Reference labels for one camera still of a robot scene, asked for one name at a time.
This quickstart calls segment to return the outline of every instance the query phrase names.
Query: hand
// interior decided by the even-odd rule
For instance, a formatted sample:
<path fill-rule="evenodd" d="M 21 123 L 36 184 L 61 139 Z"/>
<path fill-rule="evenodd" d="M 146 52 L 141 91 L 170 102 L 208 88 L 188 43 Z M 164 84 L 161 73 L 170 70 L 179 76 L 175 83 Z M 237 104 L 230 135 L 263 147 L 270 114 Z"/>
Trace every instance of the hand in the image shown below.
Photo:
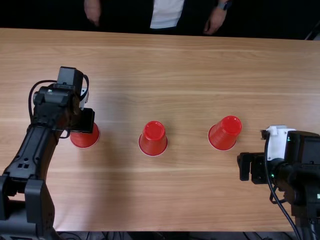
<path fill-rule="evenodd" d="M 101 15 L 100 0 L 84 0 L 84 11 L 88 20 L 98 27 Z"/>
<path fill-rule="evenodd" d="M 213 9 L 209 19 L 205 23 L 203 33 L 206 35 L 214 34 L 224 23 L 226 15 L 226 10 L 222 10 L 218 7 Z"/>

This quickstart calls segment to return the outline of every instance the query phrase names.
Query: person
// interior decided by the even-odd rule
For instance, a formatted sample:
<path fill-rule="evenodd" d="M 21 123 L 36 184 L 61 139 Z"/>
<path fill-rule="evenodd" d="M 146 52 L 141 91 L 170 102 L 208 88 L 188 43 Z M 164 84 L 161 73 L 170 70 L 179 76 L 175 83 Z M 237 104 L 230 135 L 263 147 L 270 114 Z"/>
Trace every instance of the person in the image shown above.
<path fill-rule="evenodd" d="M 87 19 L 107 32 L 212 35 L 232 0 L 84 0 Z"/>

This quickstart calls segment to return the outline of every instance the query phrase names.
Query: floor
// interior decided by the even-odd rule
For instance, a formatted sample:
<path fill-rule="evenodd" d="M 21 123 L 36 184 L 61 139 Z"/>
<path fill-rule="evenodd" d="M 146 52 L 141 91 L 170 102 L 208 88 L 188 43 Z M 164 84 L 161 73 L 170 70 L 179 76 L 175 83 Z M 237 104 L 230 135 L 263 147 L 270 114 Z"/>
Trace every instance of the floor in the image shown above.
<path fill-rule="evenodd" d="M 189 237 L 172 236 L 165 237 L 165 232 L 149 232 L 153 234 L 154 240 L 296 240 L 293 232 L 190 232 Z M 131 240 L 127 232 L 110 231 L 110 232 L 59 232 L 59 235 L 66 240 Z M 136 238 L 136 240 L 149 240 L 149 237 Z"/>

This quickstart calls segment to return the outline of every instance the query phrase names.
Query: red plastic cup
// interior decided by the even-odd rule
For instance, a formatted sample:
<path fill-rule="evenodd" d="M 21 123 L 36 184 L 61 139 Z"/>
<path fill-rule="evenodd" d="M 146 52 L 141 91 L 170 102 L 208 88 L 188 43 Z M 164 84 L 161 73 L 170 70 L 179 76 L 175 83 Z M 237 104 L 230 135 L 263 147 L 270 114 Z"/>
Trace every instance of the red plastic cup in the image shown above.
<path fill-rule="evenodd" d="M 168 146 L 165 127 L 158 121 L 148 122 L 139 137 L 139 147 L 148 156 L 162 154 Z"/>
<path fill-rule="evenodd" d="M 210 128 L 208 133 L 209 142 L 218 150 L 229 150 L 236 144 L 241 129 L 242 124 L 239 118 L 226 116 Z"/>
<path fill-rule="evenodd" d="M 93 146 L 100 137 L 100 131 L 97 124 L 93 124 L 92 133 L 71 132 L 70 140 L 78 148 L 87 149 Z"/>

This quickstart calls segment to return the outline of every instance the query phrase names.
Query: black cable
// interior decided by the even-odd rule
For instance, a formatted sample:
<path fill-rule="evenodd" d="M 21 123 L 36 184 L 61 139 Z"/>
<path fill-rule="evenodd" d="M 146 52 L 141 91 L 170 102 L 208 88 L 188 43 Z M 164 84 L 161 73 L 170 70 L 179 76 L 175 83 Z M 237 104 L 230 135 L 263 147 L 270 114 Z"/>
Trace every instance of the black cable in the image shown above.
<path fill-rule="evenodd" d="M 29 92 L 29 97 L 28 97 L 28 109 L 29 109 L 29 116 L 30 116 L 30 121 L 33 117 L 33 113 L 32 113 L 32 107 L 31 107 L 31 100 L 32 100 L 32 93 L 34 92 L 35 88 L 39 85 L 39 84 L 45 84 L 45 83 L 56 83 L 56 80 L 42 80 L 42 81 L 38 81 L 36 84 L 33 85 L 33 87 L 30 89 Z"/>
<path fill-rule="evenodd" d="M 85 74 L 83 74 L 83 78 L 85 79 L 85 82 L 86 82 L 86 90 L 85 90 L 84 94 L 82 94 L 80 96 L 80 101 L 82 101 L 86 97 L 88 90 L 89 90 L 89 78 Z"/>
<path fill-rule="evenodd" d="M 294 240 L 288 233 L 286 233 L 285 231 L 282 231 L 282 233 L 284 234 L 284 235 L 286 235 L 287 237 L 288 237 L 288 239 L 290 239 L 290 240 Z"/>
<path fill-rule="evenodd" d="M 67 139 L 70 136 L 70 129 L 66 131 L 66 136 L 59 137 L 60 139 Z"/>
<path fill-rule="evenodd" d="M 85 240 L 88 240 L 89 234 L 90 234 L 90 231 L 88 231 L 88 234 L 86 235 Z"/>
<path fill-rule="evenodd" d="M 243 233 L 243 235 L 245 236 L 245 238 L 246 238 L 247 240 L 251 240 L 244 231 L 243 231 L 242 233 Z"/>
<path fill-rule="evenodd" d="M 270 176 L 269 176 L 269 171 L 268 171 L 268 144 L 269 144 L 269 139 L 270 139 L 270 133 L 267 135 L 266 140 L 265 140 L 265 145 L 264 145 L 264 171 L 265 171 L 265 175 L 266 175 L 266 180 L 269 186 L 269 189 L 271 191 L 271 194 L 274 198 L 274 200 L 276 201 L 276 203 L 278 204 L 279 208 L 281 209 L 281 211 L 283 212 L 284 216 L 286 217 L 286 219 L 288 219 L 294 233 L 295 236 L 298 240 L 302 240 L 299 234 L 299 231 L 295 225 L 295 223 L 292 221 L 291 217 L 289 216 L 289 214 L 287 213 L 287 211 L 285 210 L 284 206 L 282 205 L 282 203 L 280 202 L 277 194 L 274 191 L 274 188 L 272 187 L 271 181 L 270 181 Z"/>
<path fill-rule="evenodd" d="M 78 239 L 82 240 L 81 237 L 79 237 L 79 235 L 73 233 L 73 232 L 69 232 L 69 231 L 61 231 L 58 233 L 59 235 L 61 234 L 70 234 L 70 235 L 73 235 L 73 236 L 76 236 Z"/>
<path fill-rule="evenodd" d="M 260 240 L 264 240 L 256 231 L 253 232 Z"/>

